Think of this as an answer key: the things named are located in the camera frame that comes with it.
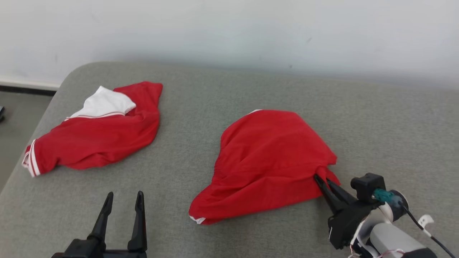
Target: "red garment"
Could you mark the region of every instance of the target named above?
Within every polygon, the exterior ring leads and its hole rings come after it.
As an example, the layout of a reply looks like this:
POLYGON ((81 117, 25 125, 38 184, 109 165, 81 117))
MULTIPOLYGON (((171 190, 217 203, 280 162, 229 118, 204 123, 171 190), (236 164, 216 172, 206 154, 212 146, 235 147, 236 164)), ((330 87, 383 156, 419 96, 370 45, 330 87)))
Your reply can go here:
POLYGON ((49 133, 33 140, 26 149, 23 166, 29 169, 32 176, 36 176, 51 171, 56 165, 86 169, 124 159, 155 139, 159 126, 157 106, 161 91, 162 84, 151 82, 113 91, 101 87, 85 101, 83 112, 75 113, 75 117, 67 118, 49 133), (91 99, 100 90, 106 93, 106 96, 102 96, 105 98, 103 101, 112 102, 109 104, 116 106, 120 105, 121 100, 128 102, 126 105, 131 106, 124 110, 128 113, 124 115, 124 112, 117 112, 113 107, 107 108, 107 104, 100 103, 100 98, 91 99), (85 110, 86 106, 90 106, 90 112, 85 110))
POLYGON ((223 132, 220 145, 212 182, 190 206, 198 224, 317 198, 315 174, 339 184, 327 168, 336 156, 293 112, 252 112, 223 132))

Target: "red cloth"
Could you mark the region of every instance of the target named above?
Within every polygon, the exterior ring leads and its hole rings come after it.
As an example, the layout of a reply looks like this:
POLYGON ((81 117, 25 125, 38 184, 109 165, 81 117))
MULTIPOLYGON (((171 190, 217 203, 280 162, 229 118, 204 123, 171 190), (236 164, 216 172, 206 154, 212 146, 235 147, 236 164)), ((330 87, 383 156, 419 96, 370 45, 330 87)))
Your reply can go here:
POLYGON ((56 165, 74 169, 102 167, 124 159, 155 139, 162 84, 142 82, 114 91, 127 95, 136 108, 126 116, 71 118, 34 140, 26 149, 33 164, 32 176, 45 174, 56 165))
POLYGON ((223 132, 220 145, 212 182, 190 206, 199 224, 317 198, 315 174, 339 184, 327 168, 336 156, 293 112, 252 112, 223 132))

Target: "black cable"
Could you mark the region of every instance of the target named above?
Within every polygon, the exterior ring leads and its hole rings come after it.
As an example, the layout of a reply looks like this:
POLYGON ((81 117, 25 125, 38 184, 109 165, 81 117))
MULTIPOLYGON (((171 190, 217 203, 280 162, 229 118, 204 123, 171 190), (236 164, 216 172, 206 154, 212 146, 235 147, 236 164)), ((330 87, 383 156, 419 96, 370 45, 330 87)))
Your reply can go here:
MULTIPOLYGON (((414 218, 414 216, 411 214, 411 212, 408 210, 408 208, 406 208, 402 202, 398 202, 398 204, 400 206, 402 206, 402 208, 406 211, 406 213, 408 214, 408 216, 413 220, 413 222, 416 224, 416 226, 418 226, 421 230, 424 230, 424 228, 418 223, 418 221, 414 218)), ((430 236, 430 238, 435 242, 437 243, 441 248, 443 248, 443 250, 445 250, 445 252, 451 256, 451 258, 456 258, 449 250, 448 248, 446 248, 446 246, 444 246, 437 238, 435 238, 434 236, 430 236)))

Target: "baseboard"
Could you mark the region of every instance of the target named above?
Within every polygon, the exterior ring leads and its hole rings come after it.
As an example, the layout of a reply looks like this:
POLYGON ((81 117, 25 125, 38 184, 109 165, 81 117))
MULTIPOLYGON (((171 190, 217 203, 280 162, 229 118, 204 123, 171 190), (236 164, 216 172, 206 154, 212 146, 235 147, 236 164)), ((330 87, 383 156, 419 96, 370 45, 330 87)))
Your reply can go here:
POLYGON ((60 84, 54 84, 54 83, 43 83, 43 82, 28 81, 28 80, 15 80, 15 79, 2 78, 2 77, 0 77, 0 85, 16 87, 16 88, 27 88, 27 89, 35 89, 35 90, 51 90, 51 91, 57 91, 57 89, 61 86, 60 84))

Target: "cable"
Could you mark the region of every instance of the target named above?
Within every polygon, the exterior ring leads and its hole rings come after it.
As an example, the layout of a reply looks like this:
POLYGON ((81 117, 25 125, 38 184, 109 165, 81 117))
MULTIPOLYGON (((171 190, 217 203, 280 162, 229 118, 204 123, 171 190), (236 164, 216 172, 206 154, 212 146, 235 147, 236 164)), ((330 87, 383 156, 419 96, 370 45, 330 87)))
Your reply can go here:
POLYGON ((437 243, 441 248, 443 248, 443 250, 445 250, 445 252, 451 256, 451 258, 456 258, 449 250, 448 248, 446 248, 437 238, 435 238, 434 236, 432 236, 427 230, 425 230, 425 228, 423 226, 421 226, 418 221, 414 218, 414 216, 411 214, 411 212, 408 210, 408 208, 406 208, 402 202, 398 202, 398 204, 400 206, 402 206, 402 208, 406 211, 406 213, 408 214, 408 216, 413 220, 413 222, 416 224, 416 226, 418 226, 424 233, 426 233, 435 243, 437 243))

